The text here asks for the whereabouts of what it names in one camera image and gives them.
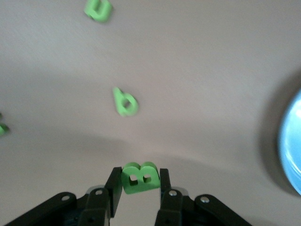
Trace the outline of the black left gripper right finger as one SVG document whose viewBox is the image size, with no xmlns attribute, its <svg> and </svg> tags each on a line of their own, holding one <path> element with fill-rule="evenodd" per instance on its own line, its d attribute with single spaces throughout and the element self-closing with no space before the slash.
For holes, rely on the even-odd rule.
<svg viewBox="0 0 301 226">
<path fill-rule="evenodd" d="M 170 183 L 168 169 L 160 169 L 160 209 L 156 226 L 249 226 L 250 223 L 216 197 L 202 194 L 194 200 Z"/>
</svg>

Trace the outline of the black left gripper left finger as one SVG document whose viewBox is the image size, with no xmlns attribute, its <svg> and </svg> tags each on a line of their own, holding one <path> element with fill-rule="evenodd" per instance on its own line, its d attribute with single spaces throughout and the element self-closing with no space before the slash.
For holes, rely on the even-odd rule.
<svg viewBox="0 0 301 226">
<path fill-rule="evenodd" d="M 7 223 L 8 226 L 109 226 L 122 193 L 121 167 L 113 168 L 104 186 L 80 198 L 62 192 Z"/>
</svg>

